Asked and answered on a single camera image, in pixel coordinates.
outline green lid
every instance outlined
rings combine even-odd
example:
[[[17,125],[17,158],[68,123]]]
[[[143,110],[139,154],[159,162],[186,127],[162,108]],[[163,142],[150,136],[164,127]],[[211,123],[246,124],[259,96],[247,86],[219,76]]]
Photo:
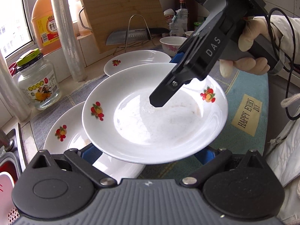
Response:
[[[35,59],[39,54],[40,50],[38,48],[34,50],[30,50],[26,53],[24,53],[20,58],[17,60],[18,67],[23,66],[26,63],[29,63],[31,60]]]

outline plastic wrap roll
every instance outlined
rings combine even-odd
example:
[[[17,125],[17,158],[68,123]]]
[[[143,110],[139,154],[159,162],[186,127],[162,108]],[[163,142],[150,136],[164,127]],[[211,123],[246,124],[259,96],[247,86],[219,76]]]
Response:
[[[8,70],[6,61],[0,52],[0,93],[13,114],[23,122],[30,115],[30,108],[24,101],[19,88]]]
[[[87,77],[87,74],[84,69],[84,59],[74,34],[68,0],[51,0],[51,2],[64,56],[73,80],[80,82]]]

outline hand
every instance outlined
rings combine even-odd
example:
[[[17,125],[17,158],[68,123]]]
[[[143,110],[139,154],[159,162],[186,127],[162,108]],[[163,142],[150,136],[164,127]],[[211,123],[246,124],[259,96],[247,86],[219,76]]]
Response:
[[[273,33],[276,38],[281,38],[281,32],[272,25]],[[271,38],[269,36],[267,22],[264,18],[254,18],[247,21],[246,27],[238,40],[238,47],[242,52],[248,51],[256,37],[262,34],[269,41]],[[270,66],[267,64],[266,58],[242,58],[238,61],[220,60],[220,72],[224,78],[230,77],[233,67],[247,73],[252,73],[256,75],[263,75],[270,70]]]

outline cutting board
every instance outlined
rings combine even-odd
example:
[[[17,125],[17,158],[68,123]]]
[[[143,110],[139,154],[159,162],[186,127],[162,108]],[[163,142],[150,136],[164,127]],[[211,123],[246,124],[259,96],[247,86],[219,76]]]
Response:
[[[105,45],[108,36],[114,31],[127,29],[134,14],[142,15],[149,28],[168,28],[159,0],[81,0],[81,3],[100,53],[116,47]],[[131,20],[131,29],[145,27],[140,16]]]

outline glass jar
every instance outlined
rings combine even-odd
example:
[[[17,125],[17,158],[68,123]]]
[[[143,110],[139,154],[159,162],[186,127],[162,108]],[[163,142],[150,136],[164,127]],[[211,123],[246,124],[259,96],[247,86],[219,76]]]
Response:
[[[31,50],[17,61],[20,76],[18,87],[31,100],[34,107],[44,110],[56,102],[61,94],[54,67],[43,58],[39,49]]]

